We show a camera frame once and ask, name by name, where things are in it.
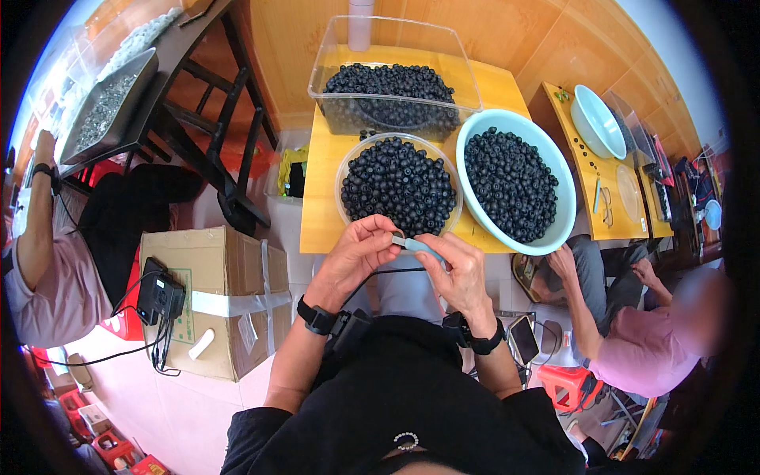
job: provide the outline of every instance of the white wall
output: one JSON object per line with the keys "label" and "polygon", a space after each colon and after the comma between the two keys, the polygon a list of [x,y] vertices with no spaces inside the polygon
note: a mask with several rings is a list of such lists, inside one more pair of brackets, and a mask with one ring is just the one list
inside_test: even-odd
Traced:
{"label": "white wall", "polygon": [[665,0],[616,1],[649,39],[673,76],[692,116],[699,141],[703,145],[709,143],[716,147],[716,151],[722,150],[728,145],[728,140],[719,139],[718,131],[723,129],[727,139],[728,127],[717,91],[700,52],[687,29],[681,25],[678,14]]}

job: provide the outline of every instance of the cardboard box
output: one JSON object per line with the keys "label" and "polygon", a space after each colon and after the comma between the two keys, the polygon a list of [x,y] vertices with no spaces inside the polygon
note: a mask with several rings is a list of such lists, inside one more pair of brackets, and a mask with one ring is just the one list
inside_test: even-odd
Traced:
{"label": "cardboard box", "polygon": [[106,414],[100,410],[97,404],[90,404],[89,406],[80,407],[77,410],[84,420],[84,423],[87,425],[87,428],[92,432],[92,435],[95,435],[96,437],[113,427],[111,421],[106,417]]}
{"label": "cardboard box", "polygon": [[[174,323],[167,366],[237,382],[269,357],[266,311],[251,314],[250,323],[247,315],[225,318],[192,311],[192,291],[224,296],[264,295],[258,240],[228,226],[144,234],[141,269],[148,257],[166,265],[187,292],[185,307]],[[288,291],[284,251],[268,246],[268,269],[271,293]],[[291,304],[276,307],[273,314],[277,349],[290,329]],[[214,330],[214,340],[196,360],[191,359],[188,350],[209,328]],[[156,332],[157,325],[143,326],[146,343],[154,342]]]}
{"label": "cardboard box", "polygon": [[56,375],[54,368],[43,368],[48,386],[52,389],[55,396],[60,396],[77,388],[77,383],[71,377],[71,373],[65,372],[62,375]]}

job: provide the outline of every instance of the black wristband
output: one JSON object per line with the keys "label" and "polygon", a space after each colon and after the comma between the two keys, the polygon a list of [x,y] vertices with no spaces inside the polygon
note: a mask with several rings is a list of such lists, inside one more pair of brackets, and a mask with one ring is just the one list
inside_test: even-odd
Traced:
{"label": "black wristband", "polygon": [[52,188],[52,193],[58,196],[58,193],[61,192],[61,178],[58,175],[58,168],[50,168],[47,163],[38,163],[32,169],[32,178],[34,178],[37,173],[45,173],[50,177],[50,188]]}
{"label": "black wristband", "polygon": [[475,338],[470,340],[470,346],[475,354],[487,355],[491,354],[494,348],[504,340],[504,325],[498,318],[496,319],[496,333],[491,338]]}
{"label": "black wristband", "polygon": [[301,315],[306,327],[317,335],[329,334],[337,320],[337,315],[326,312],[318,306],[312,308],[306,305],[303,296],[298,301],[298,315]]}

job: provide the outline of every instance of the right hand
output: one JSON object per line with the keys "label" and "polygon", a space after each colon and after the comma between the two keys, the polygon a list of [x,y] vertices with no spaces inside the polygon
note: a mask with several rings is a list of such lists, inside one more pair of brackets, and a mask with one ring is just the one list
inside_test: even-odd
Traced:
{"label": "right hand", "polygon": [[34,149],[34,164],[45,163],[50,168],[55,166],[53,151],[55,150],[55,137],[47,130],[40,131],[37,137],[37,148]]}
{"label": "right hand", "polygon": [[486,293],[485,255],[453,233],[442,236],[423,234],[415,238],[438,252],[447,262],[446,273],[441,262],[430,253],[418,251],[414,257],[430,274],[433,286],[467,319],[475,337],[491,338],[496,332],[493,302]]}
{"label": "right hand", "polygon": [[546,261],[549,262],[549,267],[562,282],[578,278],[578,273],[575,270],[575,258],[567,244],[563,244],[561,248],[547,255]]}
{"label": "right hand", "polygon": [[660,283],[660,278],[654,275],[654,269],[649,259],[643,258],[635,264],[631,264],[631,269],[636,277],[647,287],[654,288]]}

